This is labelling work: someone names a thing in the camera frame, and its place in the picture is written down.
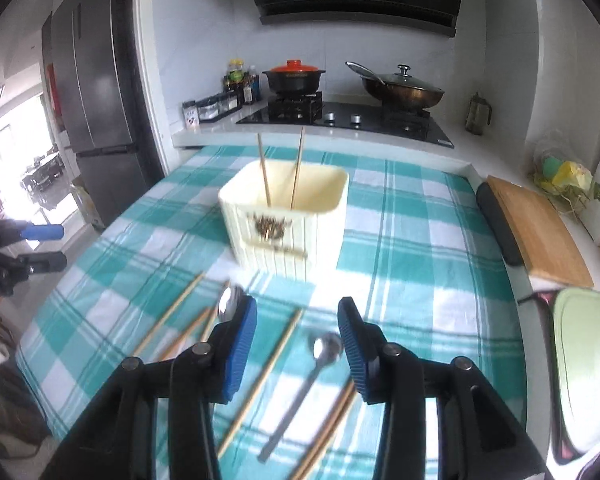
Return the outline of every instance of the wooden chopstick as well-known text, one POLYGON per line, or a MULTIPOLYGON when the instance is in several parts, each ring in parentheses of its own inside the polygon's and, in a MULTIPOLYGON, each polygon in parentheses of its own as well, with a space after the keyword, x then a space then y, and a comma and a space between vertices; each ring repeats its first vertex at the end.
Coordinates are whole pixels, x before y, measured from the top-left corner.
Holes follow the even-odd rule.
POLYGON ((158 357, 158 361, 166 361, 171 354, 173 354, 174 352, 176 352, 178 350, 178 348, 180 347, 180 345, 183 343, 183 341, 189 337, 191 335, 191 333, 197 329, 202 322, 205 320, 205 317, 208 316, 209 311, 212 309, 212 307, 207 307, 204 308, 202 310, 202 312, 200 312, 197 316, 196 319, 194 319, 191 324, 189 326, 186 327, 186 329, 184 329, 184 332, 182 334, 180 334, 177 339, 171 343, 169 345, 169 347, 160 354, 160 357, 158 357))
POLYGON ((331 441, 336 434, 339 425, 347 418, 354 401, 356 400, 357 392, 353 380, 349 380, 346 386, 342 389, 336 404, 331 409, 329 416, 322 424, 318 435, 307 454, 302 459, 293 472, 290 480, 304 480, 314 470, 315 466, 320 463, 325 453, 331 445, 331 441))
POLYGON ((177 309, 177 307, 182 303, 182 301, 190 294, 190 292, 196 288, 196 285, 198 283, 200 283, 200 281, 202 280, 202 278, 205 277, 205 273, 204 272, 200 272, 199 275, 197 275, 190 283, 189 285, 187 285, 187 288, 185 288, 182 293, 178 296, 178 298, 176 299, 176 301, 174 301, 171 306, 167 309, 167 311, 162 314, 162 317, 155 323, 155 325, 152 327, 151 330, 149 330, 149 333, 144 336, 144 339, 142 339, 142 341, 140 342, 140 344, 138 345, 138 347, 134 350, 132 355, 137 356, 146 346, 146 344, 149 342, 149 340, 154 336, 154 334, 157 332, 157 330, 164 325, 165 321, 167 321, 167 319, 169 319, 169 316, 171 314, 173 314, 173 311, 177 309))
POLYGON ((298 146, 298 160, 296 160, 296 175, 294 177, 294 190, 291 192, 291 209, 296 205, 296 188, 300 176, 300 164, 302 163, 302 149, 304 148, 304 126, 300 130, 300 145, 298 146))
POLYGON ((276 344, 273 353, 270 355, 267 364, 264 365, 264 368, 260 372, 260 376, 254 383, 254 385, 251 387, 249 395, 240 407, 240 411, 235 416, 234 421, 231 423, 231 426, 229 427, 227 432, 224 434, 224 439, 222 440, 222 442, 220 443, 220 447, 218 448, 218 458, 224 455, 224 452, 228 449, 229 445, 234 440, 234 437, 236 433, 238 433, 242 422, 246 418, 247 413, 249 412, 249 409, 253 404, 253 401, 260 393, 260 390, 264 386, 264 383, 267 381, 269 374, 273 370, 273 367, 276 365, 276 361, 280 357, 280 354, 282 354, 282 351, 285 349, 286 343, 289 341, 289 338, 295 330, 298 321, 300 321, 300 318, 302 317, 302 312, 303 310, 301 308, 296 310, 296 313, 286 326, 284 333, 282 334, 282 336, 280 336, 280 339, 278 340, 278 343, 276 344))
POLYGON ((258 134, 258 150, 260 152, 260 165, 262 166, 262 178, 264 179, 264 193, 267 195, 267 207, 271 207, 271 195, 269 193, 269 180, 267 179, 267 167, 264 159, 264 149, 262 147, 262 135, 258 134))
POLYGON ((218 308, 220 307, 220 300, 222 299, 222 295, 224 294, 225 290, 227 290, 228 287, 231 286, 231 281, 230 280, 226 280, 223 284, 222 284, 222 289, 220 290, 220 296, 218 296, 218 301, 216 301, 216 305, 211 309, 211 312, 209 313, 209 317, 206 319, 206 325, 205 325, 205 329, 202 331, 202 335, 200 335, 200 342, 206 341, 207 339, 209 339, 209 336, 211 335, 211 331, 214 327, 214 323, 216 322, 216 318, 218 317, 218 308))
POLYGON ((214 327, 214 323, 216 322, 216 317, 218 317, 218 306, 215 305, 211 307, 211 312, 209 313, 209 317, 206 318, 205 329, 202 331, 202 335, 200 335, 200 341, 206 341, 209 339, 211 335, 211 329, 214 327))

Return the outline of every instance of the tablecloth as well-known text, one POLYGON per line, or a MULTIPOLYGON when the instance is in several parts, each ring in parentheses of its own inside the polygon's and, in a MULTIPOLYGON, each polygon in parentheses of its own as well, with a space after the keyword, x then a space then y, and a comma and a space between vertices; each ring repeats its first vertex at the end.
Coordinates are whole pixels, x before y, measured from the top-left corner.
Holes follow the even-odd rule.
MULTIPOLYGON (((268 148, 266 156, 294 160, 296 150, 268 148)), ((516 304, 500 250, 466 179, 413 164, 305 151, 305 161, 343 167, 350 186, 337 270, 318 283, 302 283, 241 269, 232 255, 218 190, 256 157, 255 147, 203 148, 133 204, 67 270, 17 354, 55 436, 65 436, 109 374, 201 271, 206 278, 141 357, 155 359, 202 308, 216 302, 227 278, 257 300, 258 326, 241 390, 214 413, 218 441, 293 312, 305 309, 221 459, 225 479, 286 478, 302 457, 347 380, 345 358, 320 374, 269 461, 256 460, 314 366, 309 340, 337 332, 342 296, 352 296, 388 340, 420 357, 441 362, 470 357, 523 420, 525 363, 516 304)), ((158 478, 168 478, 166 409, 161 401, 158 478)), ((428 403, 427 476, 432 478, 434 412, 428 403)), ((381 406, 357 398, 314 478, 371 478, 381 419, 381 406)))

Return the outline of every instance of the cream plastic container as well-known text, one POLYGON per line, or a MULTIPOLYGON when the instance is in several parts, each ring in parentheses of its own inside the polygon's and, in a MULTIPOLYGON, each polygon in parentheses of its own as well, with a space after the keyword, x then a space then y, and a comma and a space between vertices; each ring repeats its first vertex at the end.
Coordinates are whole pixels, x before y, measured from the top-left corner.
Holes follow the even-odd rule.
POLYGON ((300 166, 296 204, 289 209, 296 164, 267 160, 271 207, 260 161, 242 168, 218 193, 241 267, 314 282, 335 269, 342 248, 349 174, 336 166, 300 166))

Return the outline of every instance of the white countertop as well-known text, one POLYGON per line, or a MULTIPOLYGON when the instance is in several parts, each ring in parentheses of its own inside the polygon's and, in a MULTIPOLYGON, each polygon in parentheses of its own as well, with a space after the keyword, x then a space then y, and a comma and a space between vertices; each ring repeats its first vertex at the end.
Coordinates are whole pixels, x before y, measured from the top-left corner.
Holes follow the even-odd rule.
MULTIPOLYGON (((292 124, 235 124, 241 118, 252 114, 264 104, 244 107, 219 120, 217 123, 203 124, 197 130, 183 130, 173 134, 173 145, 177 148, 198 148, 207 145, 256 145, 256 133, 262 134, 266 146, 297 147, 301 125, 292 124)), ((412 162, 467 177, 472 187, 477 189, 488 176, 494 175, 510 182, 533 189, 533 185, 500 156, 498 145, 489 137, 474 136, 462 125, 436 122, 455 145, 454 149, 421 142, 419 140, 388 136, 343 128, 324 126, 304 126, 306 149, 327 152, 364 155, 401 162, 412 162)), ((584 258, 594 282, 600 290, 600 248, 591 240, 584 227, 576 220, 561 216, 568 231, 584 258)), ((560 288, 557 283, 530 278, 524 267, 507 267, 511 287, 517 300, 527 297, 534 290, 560 288)), ((552 473, 556 478, 575 478, 571 472, 579 470, 572 464, 567 474, 566 468, 556 466, 549 453, 550 437, 550 387, 546 345, 537 307, 530 302, 518 306, 520 326, 527 374, 527 432, 548 458, 552 473)), ((588 460, 591 452, 578 462, 588 460)))

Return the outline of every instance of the red pot lid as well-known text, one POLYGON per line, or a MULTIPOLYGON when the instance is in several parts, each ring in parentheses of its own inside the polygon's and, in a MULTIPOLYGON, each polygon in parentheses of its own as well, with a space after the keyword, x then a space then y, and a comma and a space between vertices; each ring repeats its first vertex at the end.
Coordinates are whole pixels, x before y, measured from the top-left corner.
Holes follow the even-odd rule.
POLYGON ((299 59, 288 59, 286 65, 272 68, 271 72, 318 72, 317 66, 303 65, 299 59))

